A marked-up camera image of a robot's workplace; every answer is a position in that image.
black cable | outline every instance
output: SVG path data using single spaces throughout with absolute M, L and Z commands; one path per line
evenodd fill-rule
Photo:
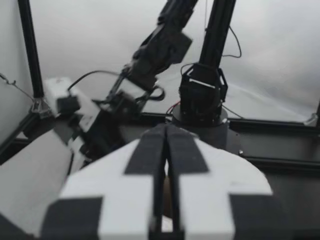
M 230 108 L 227 108 L 225 105 L 222 105 L 226 110 L 228 110 L 230 113 L 233 113 L 234 115 L 238 116 L 241 119 L 245 119 L 243 116 L 237 114 L 236 112 L 232 111 Z
M 2 78 L 5 81 L 5 84 L 13 86 L 14 88 L 18 89 L 21 93 L 26 95 L 28 98 L 30 98 L 32 102 L 34 101 L 34 98 L 32 96 L 30 96 L 28 93 L 26 93 L 24 90 L 22 90 L 20 87 L 17 86 L 16 80 L 14 80 L 13 82 L 9 82 L 7 77 L 5 75 L 3 75 L 2 73 L 0 73 L 0 78 Z
M 185 64 L 185 65 L 181 66 L 181 68 L 180 68 L 181 77 L 182 77 L 182 75 L 184 74 L 184 73 L 183 73 L 184 67 L 186 67 L 186 66 L 191 66 L 191 65 L 193 65 L 193 64 L 195 64 L 195 62 L 193 62 L 193 63 L 188 63 L 188 64 Z
M 230 28 L 230 30 L 231 30 L 231 32 L 232 32 L 232 34 L 233 34 L 233 35 L 234 35 L 234 37 L 235 37 L 236 43 L 238 44 L 238 48 L 239 48 L 239 52 L 240 52 L 240 54 L 239 54 L 239 56 L 232 55 L 232 54 L 227 54 L 227 55 L 222 55 L 222 57 L 232 57 L 232 58 L 239 59 L 239 58 L 241 58 L 241 57 L 242 57 L 242 50 L 241 50 L 240 42 L 239 42 L 239 39 L 238 39 L 237 35 L 235 34 L 234 30 L 232 29 L 232 27 L 231 27 L 231 26 L 229 26 L 229 28 Z
M 115 72 L 115 71 L 108 71 L 108 70 L 95 70 L 95 71 L 90 71 L 90 72 L 82 75 L 81 77 L 79 77 L 74 83 L 72 83 L 72 84 L 68 87 L 67 91 L 69 92 L 69 94 L 71 95 L 70 90 L 71 90 L 76 84 L 78 84 L 82 79 L 84 79 L 85 77 L 87 77 L 87 76 L 89 76 L 89 75 L 91 75 L 91 74 L 97 74 L 97 73 L 110 74 L 110 75 L 114 75 L 114 76 L 119 76 L 119 75 L 120 75 L 120 73 L 117 73 L 117 72 Z

white backdrop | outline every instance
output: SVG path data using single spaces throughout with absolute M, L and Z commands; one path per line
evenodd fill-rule
M 0 0 L 0 73 L 29 94 L 31 79 L 24 44 L 18 1 Z M 0 144 L 27 115 L 32 102 L 0 79 Z
M 75 80 L 95 69 L 120 71 L 155 28 L 166 0 L 30 0 L 44 79 Z M 208 0 L 208 13 L 213 0 Z M 206 1 L 199 0 L 184 32 L 193 44 L 183 64 L 199 59 Z M 303 121 L 320 97 L 319 0 L 237 0 L 231 26 L 243 51 L 224 58 L 229 82 L 226 105 L 246 118 Z M 17 1 L 0 1 L 0 71 L 27 92 L 30 77 Z M 225 53 L 237 54 L 232 34 Z M 164 112 L 179 99 L 180 66 L 159 76 L 167 97 L 146 111 Z M 104 98 L 115 78 L 93 75 L 79 84 L 92 98 Z M 0 142 L 25 116 L 30 102 L 0 83 Z

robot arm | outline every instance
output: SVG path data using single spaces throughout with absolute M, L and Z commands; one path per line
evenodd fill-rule
M 156 88 L 156 75 L 172 64 L 181 63 L 192 40 L 182 33 L 189 21 L 198 0 L 168 0 L 162 9 L 156 29 L 142 42 L 133 54 L 132 60 L 125 65 L 121 75 L 112 87 L 105 103 L 108 111 L 119 119 L 138 114 L 151 99 Z M 136 101 L 129 94 L 118 89 L 124 79 L 143 89 L 146 93 Z

